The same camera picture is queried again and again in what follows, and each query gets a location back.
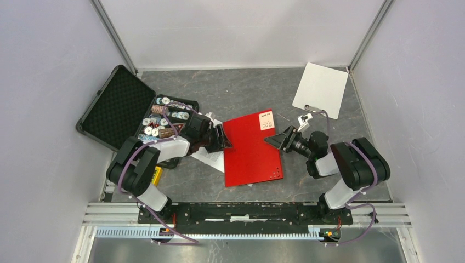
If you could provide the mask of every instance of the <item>white paper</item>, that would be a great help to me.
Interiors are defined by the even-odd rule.
[[[213,124],[221,124],[222,122],[214,119]],[[197,160],[201,161],[202,163],[208,164],[211,167],[215,168],[216,170],[224,173],[224,153],[221,152],[213,152],[208,153],[204,147],[200,147],[198,151],[191,155],[192,157],[196,158]]]
[[[308,63],[292,106],[305,110],[308,105],[315,111],[325,110],[330,118],[337,119],[348,76],[344,71]]]
[[[275,127],[273,113],[271,111],[259,113],[258,120],[260,121],[260,130],[268,130]]]

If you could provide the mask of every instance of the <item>black carrying case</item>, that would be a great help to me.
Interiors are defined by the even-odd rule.
[[[150,114],[156,98],[156,92],[138,77],[123,65],[116,66],[77,122],[76,129],[116,152],[128,137],[137,137],[140,134],[143,128],[141,122]],[[196,111],[199,110],[196,101],[176,99],[193,105]],[[181,122],[178,119],[169,119],[171,122]]]

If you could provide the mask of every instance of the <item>metal corner post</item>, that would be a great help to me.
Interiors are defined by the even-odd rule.
[[[126,66],[129,68],[129,70],[136,74],[137,73],[137,68],[135,67],[134,63],[131,60],[131,57],[129,56],[126,48],[123,45],[123,42],[121,41],[118,33],[116,32],[116,29],[111,22],[110,18],[108,17],[108,14],[105,11],[105,8],[103,7],[102,3],[100,0],[90,0],[92,5],[95,8],[95,11],[99,15],[100,19],[102,20],[103,25],[105,26],[108,34],[110,35],[111,39],[113,40],[116,48],[121,54],[121,57],[123,57],[123,60],[126,63]]]
[[[391,7],[392,3],[394,0],[384,0],[383,4],[381,5],[378,13],[375,16],[375,19],[370,25],[370,28],[366,32],[364,39],[360,43],[359,48],[355,52],[354,57],[352,58],[352,61],[350,62],[349,66],[347,67],[349,71],[352,71],[357,63],[360,61],[360,58],[362,54],[365,52],[366,48],[368,47],[368,44],[370,43],[371,39],[375,35],[376,31],[378,30],[381,21],[383,21],[386,13],[388,12],[389,8]]]

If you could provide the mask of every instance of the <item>red folder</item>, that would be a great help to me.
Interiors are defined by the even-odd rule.
[[[223,123],[232,148],[224,150],[226,187],[282,179],[279,150],[265,142],[276,130],[271,109]]]

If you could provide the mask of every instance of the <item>cable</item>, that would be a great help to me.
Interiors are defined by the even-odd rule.
[[[327,125],[328,125],[328,141],[330,140],[330,116],[328,115],[328,113],[325,111],[325,110],[321,110],[321,111],[317,111],[317,112],[313,112],[315,114],[320,114],[320,115],[326,115],[326,122],[327,122]]]
[[[171,126],[171,128],[173,128],[174,130],[174,133],[175,135],[173,135],[172,137],[169,137],[169,138],[164,138],[164,139],[159,139],[159,140],[155,140],[155,141],[149,141],[145,144],[143,144],[142,146],[140,146],[132,155],[131,157],[129,158],[129,160],[126,162],[126,164],[124,165],[124,168],[123,168],[123,171],[121,172],[121,175],[120,175],[120,178],[118,180],[118,190],[120,193],[126,193],[128,195],[130,195],[130,193],[128,192],[124,192],[123,189],[122,189],[122,183],[123,183],[123,180],[124,180],[124,176],[126,175],[126,172],[131,164],[131,162],[135,159],[135,157],[139,154],[139,152],[141,152],[143,149],[147,148],[148,146],[152,145],[152,144],[155,144],[155,143],[160,143],[160,142],[164,142],[164,141],[172,141],[172,140],[175,140],[176,137],[178,137],[179,133],[178,131],[176,130],[176,128],[174,127],[173,123],[171,123],[169,121],[169,119],[167,118],[166,116],[166,107],[169,106],[169,105],[173,105],[173,104],[178,104],[178,105],[183,105],[185,106],[188,110],[191,110],[192,112],[194,112],[195,114],[198,114],[197,111],[195,111],[193,108],[189,107],[188,105],[184,104],[184,103],[180,103],[180,102],[170,102],[170,103],[167,103],[164,105],[163,107],[163,117],[166,119],[166,121],[168,122],[168,124]],[[173,228],[169,227],[165,222],[163,222],[163,220],[161,220],[158,215],[156,214],[155,211],[153,211],[149,206],[147,206],[144,202],[142,202],[141,200],[139,200],[137,197],[134,196],[134,199],[139,202],[140,204],[142,204],[143,206],[145,206],[145,208],[149,211],[149,213],[155,217],[155,219],[160,223],[162,224],[165,228],[169,229],[171,232],[173,232],[174,234],[184,238],[184,239],[187,239],[191,242],[189,243],[161,243],[161,242],[158,242],[159,245],[199,245],[199,242],[193,238],[190,238],[188,236],[185,236],[181,233],[179,233],[178,231],[174,230]]]
[[[341,227],[342,227],[342,220],[341,220],[341,216],[338,215],[338,216],[337,216],[337,227],[336,227],[336,232],[337,232],[339,229],[341,229]]]
[[[370,167],[371,169],[371,172],[373,173],[373,183],[364,189],[364,191],[368,191],[370,190],[371,188],[375,187],[377,184],[378,184],[378,174],[376,173],[376,169],[375,167],[373,166],[373,164],[371,163],[370,159],[368,159],[368,157],[357,147],[355,146],[353,143],[351,142],[346,142],[345,144],[349,145],[350,147],[352,147],[362,158],[363,160],[365,160],[365,162],[368,164],[368,166]],[[357,208],[360,208],[360,207],[366,207],[366,206],[369,206],[371,207],[371,209],[373,209],[373,216],[371,217],[371,222],[370,224],[368,225],[368,227],[366,228],[366,230],[361,234],[359,235],[358,237],[352,239],[352,240],[349,240],[349,241],[344,241],[342,243],[337,243],[337,244],[330,244],[330,243],[325,243],[325,246],[330,246],[330,247],[338,247],[340,245],[347,245],[347,244],[350,244],[350,243],[353,243],[355,241],[358,241],[359,239],[361,239],[362,237],[364,237],[368,231],[371,229],[371,227],[373,226],[373,224],[375,223],[375,218],[376,218],[376,210],[375,210],[375,206],[373,206],[372,204],[370,203],[364,203],[364,204],[360,204],[360,205],[357,205],[357,206],[354,206],[354,207],[351,207],[350,206],[350,203],[353,202],[355,199],[357,199],[359,196],[361,195],[361,191],[358,192],[356,195],[354,195],[351,199],[349,199],[346,204],[345,204],[345,207],[349,210],[354,210],[354,209],[357,209]]]
[[[334,238],[334,237],[332,237],[332,236],[328,236],[328,238],[330,238],[330,239],[332,239],[332,240],[334,240],[334,241],[336,241],[336,242],[339,242],[339,240],[340,240],[340,238],[338,238],[338,239],[335,239],[335,238]]]

